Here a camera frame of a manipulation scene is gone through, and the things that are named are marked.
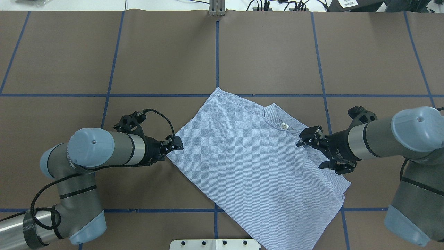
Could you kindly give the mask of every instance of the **clothing tag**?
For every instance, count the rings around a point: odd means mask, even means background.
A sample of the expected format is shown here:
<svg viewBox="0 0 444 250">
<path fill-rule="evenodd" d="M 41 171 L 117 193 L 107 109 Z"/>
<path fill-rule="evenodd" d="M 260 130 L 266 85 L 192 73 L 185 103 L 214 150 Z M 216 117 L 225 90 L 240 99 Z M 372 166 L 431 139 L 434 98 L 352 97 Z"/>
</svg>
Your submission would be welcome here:
<svg viewBox="0 0 444 250">
<path fill-rule="evenodd" d="M 356 2 L 356 0 L 338 0 L 338 2 L 343 8 L 358 5 L 358 2 Z"/>
<path fill-rule="evenodd" d="M 285 122 L 281 124 L 281 128 L 287 130 L 290 126 L 288 126 Z"/>
</svg>

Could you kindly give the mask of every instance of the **folded fabric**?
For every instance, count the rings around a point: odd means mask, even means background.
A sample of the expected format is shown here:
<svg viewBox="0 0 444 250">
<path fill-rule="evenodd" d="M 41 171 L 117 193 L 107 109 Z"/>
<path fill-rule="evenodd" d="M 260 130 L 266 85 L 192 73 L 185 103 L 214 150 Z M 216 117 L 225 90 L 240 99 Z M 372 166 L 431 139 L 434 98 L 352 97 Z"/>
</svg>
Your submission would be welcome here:
<svg viewBox="0 0 444 250">
<path fill-rule="evenodd" d="M 350 182 L 319 169 L 318 150 L 296 147 L 306 127 L 276 104 L 217 88 L 177 132 L 185 149 L 168 157 L 268 250 L 312 249 Z"/>
</svg>

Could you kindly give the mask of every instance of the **white label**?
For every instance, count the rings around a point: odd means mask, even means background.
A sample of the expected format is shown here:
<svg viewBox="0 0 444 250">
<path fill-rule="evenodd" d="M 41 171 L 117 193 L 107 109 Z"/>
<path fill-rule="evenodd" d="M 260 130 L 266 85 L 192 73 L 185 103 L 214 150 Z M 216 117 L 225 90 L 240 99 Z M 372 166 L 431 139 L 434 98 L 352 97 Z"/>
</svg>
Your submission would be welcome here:
<svg viewBox="0 0 444 250">
<path fill-rule="evenodd" d="M 348 8 L 358 5 L 358 2 L 356 2 L 356 0 L 338 0 L 338 1 L 343 8 Z"/>
<path fill-rule="evenodd" d="M 281 124 L 281 128 L 287 130 L 290 126 L 288 126 L 285 122 Z"/>
</svg>

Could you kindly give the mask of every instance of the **white mounting bracket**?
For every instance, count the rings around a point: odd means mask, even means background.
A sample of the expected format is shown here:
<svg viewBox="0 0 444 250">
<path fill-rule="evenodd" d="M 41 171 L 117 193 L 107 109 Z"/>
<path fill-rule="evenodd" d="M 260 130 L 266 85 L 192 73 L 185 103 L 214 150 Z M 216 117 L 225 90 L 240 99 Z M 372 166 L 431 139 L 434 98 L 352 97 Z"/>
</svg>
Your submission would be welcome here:
<svg viewBox="0 0 444 250">
<path fill-rule="evenodd" d="M 173 240 L 170 250 L 260 250 L 255 239 Z"/>
<path fill-rule="evenodd" d="M 225 16 L 225 0 L 210 0 L 210 16 Z"/>
</svg>

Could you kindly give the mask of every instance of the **robotic arm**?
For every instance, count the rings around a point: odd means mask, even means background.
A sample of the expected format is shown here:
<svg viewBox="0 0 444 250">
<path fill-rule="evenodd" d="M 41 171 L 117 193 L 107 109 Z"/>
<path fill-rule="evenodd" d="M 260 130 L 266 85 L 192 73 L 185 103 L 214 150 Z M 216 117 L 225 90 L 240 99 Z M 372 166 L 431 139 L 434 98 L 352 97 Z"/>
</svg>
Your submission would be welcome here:
<svg viewBox="0 0 444 250">
<path fill-rule="evenodd" d="M 320 169 L 353 172 L 357 162 L 401 155 L 400 185 L 388 208 L 385 226 L 415 245 L 444 242 L 444 117 L 419 107 L 378 120 L 363 107 L 349 110 L 348 129 L 324 135 L 320 126 L 303 130 L 297 146 L 320 150 L 329 161 Z"/>
<path fill-rule="evenodd" d="M 140 123 L 147 112 L 159 114 L 170 125 L 172 134 L 165 141 L 143 134 Z M 80 129 L 67 144 L 59 144 L 43 154 L 42 172 L 57 181 L 36 195 L 28 211 L 0 221 L 0 249 L 37 249 L 63 238 L 78 245 L 99 237 L 107 226 L 92 173 L 109 167 L 148 166 L 164 161 L 172 150 L 183 149 L 171 122 L 153 109 L 123 116 L 114 129 L 117 132 Z M 60 204 L 34 209 L 40 194 L 54 184 Z"/>
</svg>

